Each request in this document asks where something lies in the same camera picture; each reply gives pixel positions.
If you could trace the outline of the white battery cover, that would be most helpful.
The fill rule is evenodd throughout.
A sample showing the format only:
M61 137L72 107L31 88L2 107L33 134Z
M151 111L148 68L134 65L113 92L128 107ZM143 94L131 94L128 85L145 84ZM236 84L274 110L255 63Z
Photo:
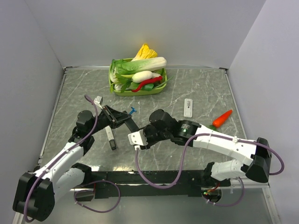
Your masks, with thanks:
M193 110L193 100L189 98L185 98L184 100L184 117L191 118Z

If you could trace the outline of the black remote control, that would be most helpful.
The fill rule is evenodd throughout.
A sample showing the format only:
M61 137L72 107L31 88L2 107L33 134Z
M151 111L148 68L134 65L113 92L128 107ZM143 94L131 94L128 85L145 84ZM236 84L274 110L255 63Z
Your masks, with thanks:
M140 130L140 128L137 126L137 124L133 121L132 118L125 120L124 123L131 133L134 133L134 132L137 132Z

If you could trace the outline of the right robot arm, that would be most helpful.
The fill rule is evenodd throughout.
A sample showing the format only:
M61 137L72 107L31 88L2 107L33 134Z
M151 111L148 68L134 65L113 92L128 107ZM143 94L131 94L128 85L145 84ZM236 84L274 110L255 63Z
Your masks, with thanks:
M227 162L211 162L207 165L204 181L209 186L235 177L267 183L270 176L272 153L269 143L259 137L257 140L244 140L222 134L202 124L190 120L175 120L162 109L154 111L149 124L141 129L143 149L163 140L184 146L204 148L229 156Z

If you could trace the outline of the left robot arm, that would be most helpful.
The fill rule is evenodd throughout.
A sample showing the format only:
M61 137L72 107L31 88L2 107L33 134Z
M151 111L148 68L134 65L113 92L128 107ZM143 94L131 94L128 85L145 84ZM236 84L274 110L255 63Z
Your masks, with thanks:
M132 116L104 106L101 112L89 110L78 114L76 126L65 147L46 165L33 173L24 173L18 181L13 210L31 220L44 221L59 198L73 187L91 185L92 171L78 164L94 143L93 134L106 128L120 127Z

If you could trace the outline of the green parsley sprig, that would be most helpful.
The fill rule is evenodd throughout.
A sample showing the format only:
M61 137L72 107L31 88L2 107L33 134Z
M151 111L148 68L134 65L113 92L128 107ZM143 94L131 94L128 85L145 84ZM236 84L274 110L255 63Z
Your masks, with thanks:
M120 75L118 73L109 74L110 91L119 91L123 93L130 87L133 75Z

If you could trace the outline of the green plastic tray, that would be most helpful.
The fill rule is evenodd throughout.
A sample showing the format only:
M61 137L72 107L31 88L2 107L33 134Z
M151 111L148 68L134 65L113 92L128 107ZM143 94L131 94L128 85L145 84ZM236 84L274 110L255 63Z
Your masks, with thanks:
M123 59L125 62L129 62L132 59L127 58ZM132 92L131 90L134 90L138 87L140 83L134 83L133 81L131 82L131 85L129 88L127 88L123 93L119 91L112 91L118 96L123 96L123 97L132 97L132 96L143 96L143 95L150 95L150 94L157 94L160 93L163 88L166 86L167 82L167 75L166 75L166 70L165 67L159 70L152 71L154 73L160 74L163 79L161 81L155 82L153 84L147 84L141 88L138 92Z

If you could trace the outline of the white toy radish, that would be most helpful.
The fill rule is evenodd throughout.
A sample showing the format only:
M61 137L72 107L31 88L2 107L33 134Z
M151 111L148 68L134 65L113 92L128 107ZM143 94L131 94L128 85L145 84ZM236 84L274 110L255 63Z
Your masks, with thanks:
M131 80L134 83L141 83L145 80L156 78L156 77L159 77L159 76L161 76L161 75L158 74L158 73L151 72L151 71L141 71L141 72L135 73L132 76Z

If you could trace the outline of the long green napa cabbage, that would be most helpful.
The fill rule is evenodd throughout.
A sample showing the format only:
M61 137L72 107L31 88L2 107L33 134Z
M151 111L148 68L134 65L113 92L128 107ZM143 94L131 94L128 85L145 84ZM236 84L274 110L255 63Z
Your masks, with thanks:
M167 61L164 57L154 57L129 62L115 63L114 72L120 75L135 74L141 71L155 71L164 68Z

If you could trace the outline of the small green bok choy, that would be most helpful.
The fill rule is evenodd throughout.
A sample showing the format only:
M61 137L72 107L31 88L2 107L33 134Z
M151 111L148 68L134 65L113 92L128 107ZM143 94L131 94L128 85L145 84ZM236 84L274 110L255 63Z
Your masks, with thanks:
M111 83L114 83L117 78L116 78L116 71L115 71L115 68L118 64L123 64L124 63L124 60L123 59L118 59L118 60L115 60L113 59L111 64L110 64L110 68L109 68L109 80Z

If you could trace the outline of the red chili pepper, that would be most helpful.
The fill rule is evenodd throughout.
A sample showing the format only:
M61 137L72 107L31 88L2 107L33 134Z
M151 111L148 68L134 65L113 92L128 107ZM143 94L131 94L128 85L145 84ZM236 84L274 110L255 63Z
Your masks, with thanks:
M138 87L134 90L131 90L132 92L138 92L139 90L141 90L141 88L147 84L153 84L155 82L158 82L158 81L161 81L163 79L162 76L159 76L159 77L155 77L155 78L151 78L151 79L148 79L148 80L145 80L145 81L142 81Z

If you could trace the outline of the orange toy carrot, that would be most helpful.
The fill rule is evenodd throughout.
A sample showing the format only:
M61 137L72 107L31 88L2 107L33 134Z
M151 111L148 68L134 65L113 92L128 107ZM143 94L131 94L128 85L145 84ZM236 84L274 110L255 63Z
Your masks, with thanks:
M207 128L216 131L228 120L228 118L231 116L232 112L233 112L233 110L229 110L229 111L225 112L224 114L219 116L217 119L215 119L211 125L208 125Z

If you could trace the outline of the yellow toy cabbage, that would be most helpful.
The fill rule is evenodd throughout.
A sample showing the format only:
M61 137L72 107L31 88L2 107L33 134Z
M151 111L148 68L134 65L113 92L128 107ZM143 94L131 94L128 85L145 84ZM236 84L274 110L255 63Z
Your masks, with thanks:
M157 57L157 52L151 49L148 44L144 43L132 61L143 60Z

